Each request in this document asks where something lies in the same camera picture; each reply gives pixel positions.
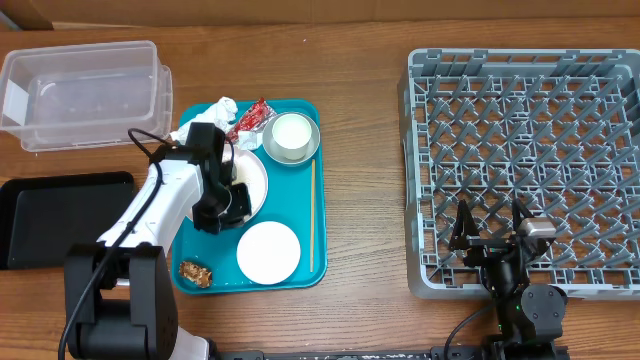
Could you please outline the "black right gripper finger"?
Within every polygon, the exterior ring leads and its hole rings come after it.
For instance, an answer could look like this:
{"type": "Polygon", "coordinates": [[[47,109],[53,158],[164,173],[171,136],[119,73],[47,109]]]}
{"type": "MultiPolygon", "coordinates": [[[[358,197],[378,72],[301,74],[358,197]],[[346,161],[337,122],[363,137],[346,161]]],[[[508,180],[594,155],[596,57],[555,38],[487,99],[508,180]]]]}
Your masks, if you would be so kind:
{"type": "Polygon", "coordinates": [[[453,233],[449,240],[450,250],[467,250],[479,244],[479,229],[476,226],[465,200],[458,204],[453,233]]]}
{"type": "Polygon", "coordinates": [[[530,235],[532,232],[533,214],[523,202],[517,198],[512,201],[513,231],[520,235],[530,235]]]}

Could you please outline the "large white plate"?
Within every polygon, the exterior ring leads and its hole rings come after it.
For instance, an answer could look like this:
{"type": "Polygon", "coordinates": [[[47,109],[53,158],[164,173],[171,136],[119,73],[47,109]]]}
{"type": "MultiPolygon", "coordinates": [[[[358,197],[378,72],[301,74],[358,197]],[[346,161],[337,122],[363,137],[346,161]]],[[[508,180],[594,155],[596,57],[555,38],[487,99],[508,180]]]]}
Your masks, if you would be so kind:
{"type": "MultiPolygon", "coordinates": [[[[189,147],[187,147],[187,149],[193,152],[194,157],[194,150],[189,147]]],[[[235,153],[232,183],[245,183],[248,187],[250,196],[252,214],[245,217],[245,223],[242,225],[244,226],[259,212],[266,200],[268,193],[268,175],[261,160],[251,151],[241,150],[235,146],[226,145],[223,155],[224,161],[231,159],[231,150],[234,150],[235,153]]],[[[191,163],[195,164],[193,157],[191,158],[191,163]]],[[[182,216],[183,219],[189,219],[193,223],[192,207],[200,200],[201,196],[194,204],[186,207],[185,214],[182,216]]]]}

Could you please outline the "small white paper piece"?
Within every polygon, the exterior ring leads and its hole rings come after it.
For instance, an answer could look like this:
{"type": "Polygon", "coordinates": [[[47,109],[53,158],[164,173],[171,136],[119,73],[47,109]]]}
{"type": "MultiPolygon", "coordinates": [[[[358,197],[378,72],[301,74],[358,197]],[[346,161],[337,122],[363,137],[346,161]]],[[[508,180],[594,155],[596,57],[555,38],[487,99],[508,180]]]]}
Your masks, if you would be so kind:
{"type": "Polygon", "coordinates": [[[254,131],[239,131],[236,146],[241,150],[253,151],[263,144],[263,133],[254,131]]]}

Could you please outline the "white napkin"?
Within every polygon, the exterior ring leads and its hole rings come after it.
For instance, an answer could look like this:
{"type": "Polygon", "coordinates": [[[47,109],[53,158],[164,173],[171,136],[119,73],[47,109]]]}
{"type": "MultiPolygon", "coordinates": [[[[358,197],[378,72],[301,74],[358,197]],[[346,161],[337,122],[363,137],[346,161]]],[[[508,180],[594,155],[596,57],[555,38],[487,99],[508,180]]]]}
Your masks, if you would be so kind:
{"type": "Polygon", "coordinates": [[[236,102],[229,97],[221,97],[215,104],[209,106],[203,113],[181,125],[176,131],[170,133],[174,142],[185,145],[190,127],[193,123],[210,123],[228,134],[236,120],[238,107],[236,102]]]}

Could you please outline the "red snack wrapper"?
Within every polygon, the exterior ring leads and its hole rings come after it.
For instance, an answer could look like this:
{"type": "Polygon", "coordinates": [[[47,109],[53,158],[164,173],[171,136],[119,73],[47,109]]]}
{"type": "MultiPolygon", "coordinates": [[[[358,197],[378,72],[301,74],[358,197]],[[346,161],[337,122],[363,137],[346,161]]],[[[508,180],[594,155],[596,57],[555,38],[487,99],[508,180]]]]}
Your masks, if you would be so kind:
{"type": "Polygon", "coordinates": [[[227,133],[227,137],[233,143],[238,143],[241,132],[257,134],[275,116],[275,110],[266,102],[264,98],[260,98],[258,101],[253,103],[249,107],[249,109],[241,116],[241,118],[233,125],[231,130],[227,133]]]}

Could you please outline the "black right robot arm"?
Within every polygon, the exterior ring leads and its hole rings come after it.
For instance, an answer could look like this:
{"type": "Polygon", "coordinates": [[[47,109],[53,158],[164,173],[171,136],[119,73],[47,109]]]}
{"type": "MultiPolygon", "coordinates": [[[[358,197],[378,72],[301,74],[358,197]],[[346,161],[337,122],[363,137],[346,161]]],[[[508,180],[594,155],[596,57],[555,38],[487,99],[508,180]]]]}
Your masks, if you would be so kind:
{"type": "Polygon", "coordinates": [[[519,200],[512,202],[513,230],[502,238],[484,239],[462,200],[457,209],[450,250],[465,253],[463,263],[480,269],[481,284],[492,303],[459,323],[448,336],[445,359],[567,359],[557,347],[563,334],[568,296],[548,284],[533,284],[526,265],[544,255],[556,240],[551,220],[534,216],[519,200]],[[453,346],[456,334],[468,323],[495,310],[500,332],[486,336],[476,347],[453,346]]]}

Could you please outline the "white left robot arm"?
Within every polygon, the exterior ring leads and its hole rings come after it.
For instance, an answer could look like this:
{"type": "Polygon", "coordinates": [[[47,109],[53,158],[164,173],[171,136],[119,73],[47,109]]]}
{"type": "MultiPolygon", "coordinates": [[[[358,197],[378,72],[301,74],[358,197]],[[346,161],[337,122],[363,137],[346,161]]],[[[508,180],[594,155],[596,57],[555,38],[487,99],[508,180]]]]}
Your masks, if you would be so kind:
{"type": "Polygon", "coordinates": [[[120,219],[65,258],[60,358],[219,358],[212,340],[179,326],[166,254],[185,217],[218,234],[250,215],[248,188],[223,158],[231,146],[223,130],[196,122],[184,144],[162,140],[146,154],[147,179],[120,219]]]}

